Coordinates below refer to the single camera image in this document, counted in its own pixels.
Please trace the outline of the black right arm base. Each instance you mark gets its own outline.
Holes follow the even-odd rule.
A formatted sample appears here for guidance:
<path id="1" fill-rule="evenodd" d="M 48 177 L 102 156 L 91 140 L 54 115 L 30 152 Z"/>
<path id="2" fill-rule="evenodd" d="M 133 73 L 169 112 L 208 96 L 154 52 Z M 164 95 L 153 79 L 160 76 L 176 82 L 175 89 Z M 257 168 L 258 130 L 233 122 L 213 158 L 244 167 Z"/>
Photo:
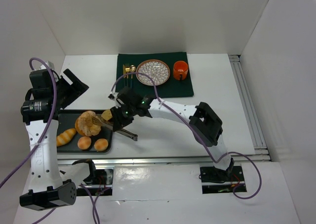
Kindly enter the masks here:
<path id="1" fill-rule="evenodd" d="M 203 194 L 232 193 L 234 188 L 236 193 L 247 191 L 241 165 L 234 166 L 228 176 L 221 174 L 213 166 L 202 166 L 199 179 Z"/>

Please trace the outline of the metal kitchen tongs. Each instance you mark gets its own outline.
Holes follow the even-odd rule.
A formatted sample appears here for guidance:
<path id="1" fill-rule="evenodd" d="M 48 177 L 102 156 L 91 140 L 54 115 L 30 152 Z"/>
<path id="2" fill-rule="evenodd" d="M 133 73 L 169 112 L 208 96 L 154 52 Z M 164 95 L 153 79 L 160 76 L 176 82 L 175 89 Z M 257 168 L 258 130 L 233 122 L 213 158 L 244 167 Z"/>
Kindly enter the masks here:
<path id="1" fill-rule="evenodd" d="M 132 139 L 133 141 L 138 141 L 138 135 L 137 134 L 134 134 L 134 133 L 131 133 L 123 128 L 121 129 L 114 129 L 114 126 L 111 122 L 109 121 L 106 121 L 104 120 L 102 117 L 99 117 L 99 116 L 93 116 L 92 117 L 92 123 L 94 125 L 97 125 L 97 126 L 101 126 L 101 127 L 105 127 L 113 132 L 117 132 L 125 137 L 128 137 L 130 139 Z"/>

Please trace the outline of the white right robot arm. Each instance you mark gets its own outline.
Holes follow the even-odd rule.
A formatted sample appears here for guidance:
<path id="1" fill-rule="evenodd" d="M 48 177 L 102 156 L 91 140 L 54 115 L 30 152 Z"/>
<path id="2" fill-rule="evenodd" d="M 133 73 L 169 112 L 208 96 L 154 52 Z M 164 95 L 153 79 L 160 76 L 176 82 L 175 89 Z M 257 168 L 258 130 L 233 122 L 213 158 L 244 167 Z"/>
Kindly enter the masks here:
<path id="1" fill-rule="evenodd" d="M 195 140 L 204 146 L 218 176 L 231 176 L 234 160 L 224 143 L 223 122 L 207 103 L 201 102 L 197 106 L 182 105 L 164 101 L 157 95 L 141 96 L 129 87 L 118 93 L 111 92 L 108 98 L 116 104 L 111 108 L 113 131 L 119 131 L 131 124 L 135 116 L 182 123 L 188 126 Z"/>

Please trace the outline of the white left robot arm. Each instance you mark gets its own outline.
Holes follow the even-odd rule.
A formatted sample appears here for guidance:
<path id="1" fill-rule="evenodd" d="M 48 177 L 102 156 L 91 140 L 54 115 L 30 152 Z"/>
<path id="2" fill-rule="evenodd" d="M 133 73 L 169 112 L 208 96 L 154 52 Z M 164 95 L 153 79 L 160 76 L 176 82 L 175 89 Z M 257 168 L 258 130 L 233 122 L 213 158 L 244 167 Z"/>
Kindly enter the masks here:
<path id="1" fill-rule="evenodd" d="M 69 69 L 71 83 L 42 69 L 30 73 L 32 88 L 21 107 L 31 149 L 31 180 L 28 192 L 19 197 L 20 206 L 36 211 L 73 205 L 77 188 L 96 178 L 91 159 L 81 159 L 61 171 L 57 160 L 58 116 L 61 109 L 89 87 Z"/>

